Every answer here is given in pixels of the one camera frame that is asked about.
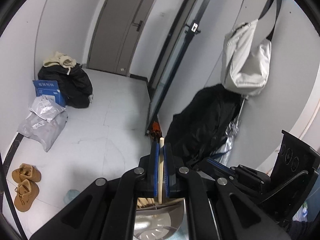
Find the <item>white hanging shoulder bag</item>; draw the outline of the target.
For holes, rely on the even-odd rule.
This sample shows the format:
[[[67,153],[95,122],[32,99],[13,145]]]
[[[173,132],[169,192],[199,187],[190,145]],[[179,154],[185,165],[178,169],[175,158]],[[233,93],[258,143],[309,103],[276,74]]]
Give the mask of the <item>white hanging shoulder bag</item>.
[[[252,47],[258,25],[276,2],[277,22],[282,0],[267,0],[256,20],[240,23],[225,35],[220,82],[226,90],[243,96],[256,96],[265,88],[270,73],[274,29],[256,47]]]

